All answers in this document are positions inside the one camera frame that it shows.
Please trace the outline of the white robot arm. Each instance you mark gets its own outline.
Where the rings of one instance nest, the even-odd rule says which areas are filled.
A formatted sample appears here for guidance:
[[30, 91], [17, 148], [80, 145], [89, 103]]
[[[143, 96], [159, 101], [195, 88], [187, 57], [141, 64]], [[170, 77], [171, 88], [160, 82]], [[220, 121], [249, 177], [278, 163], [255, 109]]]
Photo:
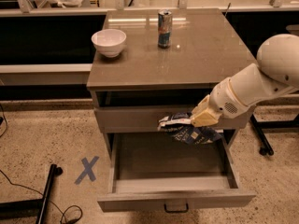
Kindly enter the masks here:
[[299, 36], [274, 35], [258, 49], [252, 63], [217, 84], [192, 111], [189, 123], [211, 126], [234, 119], [252, 106], [299, 90]]

